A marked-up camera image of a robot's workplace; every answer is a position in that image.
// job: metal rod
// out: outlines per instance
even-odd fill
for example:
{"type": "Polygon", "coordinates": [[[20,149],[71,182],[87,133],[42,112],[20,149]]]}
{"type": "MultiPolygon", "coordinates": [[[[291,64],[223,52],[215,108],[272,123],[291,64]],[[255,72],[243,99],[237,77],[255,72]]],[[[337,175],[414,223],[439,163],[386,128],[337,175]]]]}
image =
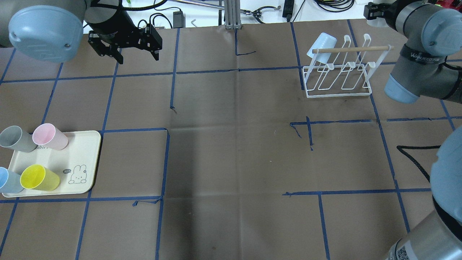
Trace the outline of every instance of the metal rod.
{"type": "MultiPolygon", "coordinates": [[[[190,4],[190,5],[202,6],[202,7],[209,7],[209,8],[218,9],[218,10],[224,10],[225,9],[224,6],[218,6],[218,5],[208,4],[208,3],[200,3],[200,2],[196,2],[196,1],[192,1],[192,0],[168,0],[168,1],[182,3],[182,4],[190,4]]],[[[251,11],[244,10],[244,9],[241,9],[241,13],[243,13],[245,15],[252,15],[251,11]]]]}

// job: gray cup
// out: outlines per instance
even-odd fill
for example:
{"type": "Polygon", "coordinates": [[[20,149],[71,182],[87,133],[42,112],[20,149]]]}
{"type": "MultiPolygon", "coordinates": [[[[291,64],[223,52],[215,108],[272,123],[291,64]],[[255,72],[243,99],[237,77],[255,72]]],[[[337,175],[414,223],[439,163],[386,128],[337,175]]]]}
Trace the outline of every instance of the gray cup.
{"type": "Polygon", "coordinates": [[[17,125],[10,126],[0,134],[0,146],[21,152],[32,152],[37,145],[32,135],[17,125]]]}

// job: pink cup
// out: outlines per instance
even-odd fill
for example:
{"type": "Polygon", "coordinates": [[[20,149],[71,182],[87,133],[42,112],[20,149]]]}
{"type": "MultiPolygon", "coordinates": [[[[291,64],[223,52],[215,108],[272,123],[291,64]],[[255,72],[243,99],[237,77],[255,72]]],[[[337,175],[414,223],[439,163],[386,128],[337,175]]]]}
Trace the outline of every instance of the pink cup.
{"type": "Polygon", "coordinates": [[[35,144],[55,150],[63,150],[69,143],[69,139],[54,125],[46,123],[37,127],[32,134],[35,144]]]}

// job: blue tape line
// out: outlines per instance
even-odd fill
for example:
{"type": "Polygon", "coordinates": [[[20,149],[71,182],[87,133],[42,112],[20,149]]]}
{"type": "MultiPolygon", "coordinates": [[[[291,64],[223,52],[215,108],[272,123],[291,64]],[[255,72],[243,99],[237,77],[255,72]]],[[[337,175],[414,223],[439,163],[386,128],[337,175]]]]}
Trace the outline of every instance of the blue tape line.
{"type": "Polygon", "coordinates": [[[400,192],[431,192],[430,188],[400,189],[400,192]]]}
{"type": "Polygon", "coordinates": [[[104,130],[104,133],[121,133],[121,132],[145,132],[145,131],[165,131],[166,128],[134,128],[134,129],[115,129],[115,130],[104,130]]]}
{"type": "Polygon", "coordinates": [[[91,80],[91,79],[107,79],[112,78],[113,75],[106,76],[88,76],[88,77],[70,77],[70,78],[59,78],[58,80],[91,80]]]}
{"type": "Polygon", "coordinates": [[[270,67],[270,68],[240,68],[239,71],[276,70],[276,69],[293,69],[293,68],[298,68],[298,66],[291,66],[291,67],[270,67]]]}
{"type": "Polygon", "coordinates": [[[319,215],[321,217],[322,236],[324,237],[324,249],[326,250],[327,260],[330,260],[329,243],[327,240],[326,221],[324,219],[324,209],[322,207],[322,198],[320,194],[318,194],[318,202],[319,202],[319,215]]]}
{"type": "Polygon", "coordinates": [[[449,121],[449,124],[451,125],[452,130],[455,131],[456,127],[454,126],[454,123],[452,122],[451,116],[449,115],[446,105],[444,104],[442,100],[440,100],[439,102],[441,103],[441,106],[443,107],[444,113],[446,114],[446,119],[449,121]]]}
{"type": "Polygon", "coordinates": [[[300,62],[300,54],[298,52],[298,44],[297,44],[297,37],[295,36],[295,29],[293,28],[293,23],[290,23],[290,28],[292,30],[292,38],[293,38],[293,44],[295,46],[295,54],[297,55],[297,64],[298,64],[298,75],[300,77],[300,86],[302,87],[302,90],[304,90],[305,86],[303,84],[303,75],[302,75],[302,68],[301,68],[301,62],[300,62]]]}
{"type": "Polygon", "coordinates": [[[85,224],[86,224],[86,217],[88,215],[88,206],[90,205],[90,198],[91,198],[91,190],[88,192],[86,203],[85,203],[84,217],[82,220],[82,226],[80,227],[79,242],[77,243],[77,251],[75,252],[75,260],[79,260],[79,256],[80,256],[80,248],[82,247],[82,239],[84,237],[84,230],[85,230],[85,224]]]}
{"type": "Polygon", "coordinates": [[[248,53],[242,53],[242,54],[237,53],[237,29],[234,29],[234,54],[236,54],[236,56],[241,56],[241,55],[249,55],[249,54],[256,53],[256,52],[257,51],[254,50],[248,53]]]}
{"type": "Polygon", "coordinates": [[[200,74],[200,73],[216,73],[216,72],[229,72],[236,71],[236,68],[233,69],[216,69],[216,70],[198,70],[198,71],[182,71],[177,72],[176,74],[200,74]]]}
{"type": "MultiPolygon", "coordinates": [[[[163,199],[163,196],[131,196],[131,197],[101,197],[101,198],[90,198],[90,201],[123,201],[123,200],[153,200],[163,199]]],[[[32,199],[21,199],[19,198],[18,203],[43,203],[43,202],[86,202],[88,198],[32,198],[32,199]]],[[[1,200],[0,204],[3,203],[15,203],[15,200],[1,200]]]]}
{"type": "Polygon", "coordinates": [[[402,198],[401,198],[401,193],[400,193],[400,188],[399,188],[399,185],[398,185],[398,181],[395,179],[395,169],[393,168],[393,163],[391,162],[391,156],[390,156],[390,152],[388,150],[387,140],[385,139],[385,134],[383,132],[382,123],[380,123],[380,117],[378,115],[377,106],[375,104],[374,97],[373,97],[372,94],[370,95],[370,98],[371,98],[372,106],[374,107],[374,113],[376,115],[377,124],[378,124],[379,130],[380,130],[380,136],[382,137],[383,147],[385,148],[385,154],[387,155],[387,160],[388,160],[388,165],[390,167],[391,177],[393,178],[393,182],[395,184],[396,195],[398,196],[398,202],[400,203],[400,208],[401,208],[401,213],[402,213],[403,220],[404,220],[404,225],[406,226],[406,231],[409,233],[409,232],[411,232],[411,229],[409,227],[409,222],[407,221],[407,214],[406,214],[406,210],[404,209],[404,204],[403,204],[403,201],[402,201],[402,198]]]}
{"type": "Polygon", "coordinates": [[[447,117],[442,117],[442,118],[390,118],[387,119],[387,122],[400,122],[400,121],[426,121],[426,120],[446,120],[448,119],[447,117]]]}
{"type": "Polygon", "coordinates": [[[313,146],[313,138],[311,137],[311,123],[309,117],[306,117],[306,125],[308,126],[308,137],[310,138],[310,146],[313,146]]]}
{"type": "Polygon", "coordinates": [[[300,137],[300,138],[302,138],[302,137],[300,136],[300,134],[299,134],[297,128],[295,127],[295,124],[294,124],[294,123],[290,123],[289,125],[290,125],[293,129],[295,129],[295,132],[297,133],[297,136],[300,137]]]}
{"type": "MultiPolygon", "coordinates": [[[[167,167],[169,161],[170,151],[170,133],[167,131],[167,141],[165,144],[165,157],[164,157],[164,177],[162,179],[162,198],[165,195],[165,186],[167,182],[167,167]]],[[[157,223],[157,240],[156,240],[156,260],[159,260],[159,249],[160,249],[160,231],[162,229],[162,215],[164,213],[164,200],[160,201],[159,218],[157,223]]]]}
{"type": "Polygon", "coordinates": [[[163,196],[159,196],[158,199],[154,200],[154,201],[144,201],[144,200],[135,200],[132,204],[132,207],[136,207],[138,205],[138,202],[144,202],[144,203],[151,203],[151,204],[157,204],[157,202],[163,200],[164,197],[163,196]]]}
{"type": "Polygon", "coordinates": [[[291,125],[306,125],[306,122],[292,122],[291,125]]]}
{"type": "Polygon", "coordinates": [[[19,82],[41,82],[41,81],[55,81],[56,79],[34,79],[34,80],[5,80],[3,83],[19,83],[19,82]]]}
{"type": "Polygon", "coordinates": [[[53,98],[53,95],[55,94],[56,85],[58,85],[58,78],[59,78],[59,75],[61,74],[63,65],[64,63],[61,62],[61,65],[59,66],[58,74],[56,75],[55,83],[53,84],[53,89],[51,90],[50,98],[48,99],[47,107],[45,108],[45,113],[43,114],[42,124],[45,123],[45,119],[47,118],[48,109],[50,109],[50,105],[51,105],[51,99],[53,98]]]}
{"type": "Polygon", "coordinates": [[[159,250],[160,250],[160,231],[162,229],[162,215],[164,214],[164,201],[160,201],[159,208],[159,218],[157,222],[157,238],[156,238],[156,260],[159,260],[159,250]]]}
{"type": "Polygon", "coordinates": [[[170,109],[175,109],[175,107],[173,106],[173,98],[175,96],[176,63],[178,61],[179,42],[180,42],[180,28],[178,28],[178,30],[176,31],[175,59],[173,61],[172,91],[170,93],[170,109]]]}
{"type": "Polygon", "coordinates": [[[1,256],[1,253],[3,252],[3,247],[5,246],[6,238],[8,237],[8,232],[10,231],[11,223],[13,222],[14,213],[16,212],[16,207],[18,206],[18,200],[19,198],[16,198],[14,200],[14,206],[13,206],[13,209],[11,210],[10,220],[8,220],[8,225],[6,225],[5,234],[3,235],[3,240],[1,241],[0,256],[1,256]]]}
{"type": "Polygon", "coordinates": [[[8,63],[6,64],[5,70],[3,71],[3,75],[1,76],[1,79],[0,79],[0,84],[2,82],[4,82],[3,80],[5,79],[6,72],[8,71],[8,69],[9,69],[9,67],[11,65],[11,61],[13,60],[13,57],[14,57],[15,53],[16,53],[16,48],[13,49],[13,52],[11,53],[10,59],[8,60],[8,63]]]}
{"type": "Polygon", "coordinates": [[[358,120],[339,120],[339,121],[312,121],[310,124],[331,124],[331,123],[370,123],[372,120],[370,119],[358,119],[358,120]]]}
{"type": "Polygon", "coordinates": [[[162,199],[162,196],[133,196],[133,197],[102,197],[90,198],[90,201],[121,201],[121,200],[156,200],[162,199]]]}
{"type": "Polygon", "coordinates": [[[160,76],[160,75],[173,75],[174,72],[157,72],[157,73],[139,73],[139,74],[123,74],[117,75],[117,78],[125,77],[140,77],[140,76],[160,76]]]}
{"type": "Polygon", "coordinates": [[[18,203],[40,203],[40,202],[83,202],[86,198],[36,198],[19,199],[18,203]]]}
{"type": "Polygon", "coordinates": [[[167,131],[167,140],[165,142],[165,156],[164,156],[164,176],[162,179],[162,196],[165,195],[165,184],[167,182],[167,167],[169,161],[169,151],[170,151],[170,133],[167,131]]]}
{"type": "Polygon", "coordinates": [[[347,19],[346,22],[348,23],[348,28],[350,28],[351,39],[353,40],[353,44],[355,47],[357,47],[358,43],[356,42],[356,37],[354,36],[353,27],[351,26],[350,19],[347,19]]]}
{"type": "Polygon", "coordinates": [[[118,69],[119,69],[119,63],[117,62],[115,64],[114,75],[112,75],[111,90],[109,91],[108,104],[106,105],[106,112],[104,114],[103,129],[102,129],[103,131],[106,130],[106,124],[108,122],[109,109],[111,107],[111,101],[112,101],[112,93],[114,92],[114,85],[116,84],[116,75],[117,75],[118,69]]]}
{"type": "Polygon", "coordinates": [[[411,189],[383,189],[383,190],[350,190],[350,191],[316,191],[316,192],[286,192],[283,196],[306,196],[306,195],[341,195],[341,194],[380,194],[394,192],[431,192],[430,188],[411,189]]]}

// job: yellow cup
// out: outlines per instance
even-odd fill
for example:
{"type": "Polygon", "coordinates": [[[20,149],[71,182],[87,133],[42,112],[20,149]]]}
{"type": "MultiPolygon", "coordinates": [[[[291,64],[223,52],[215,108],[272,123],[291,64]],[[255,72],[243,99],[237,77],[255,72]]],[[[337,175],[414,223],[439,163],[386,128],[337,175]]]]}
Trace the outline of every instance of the yellow cup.
{"type": "Polygon", "coordinates": [[[21,175],[21,186],[25,189],[52,191],[59,185],[57,174],[39,164],[27,167],[21,175]]]}

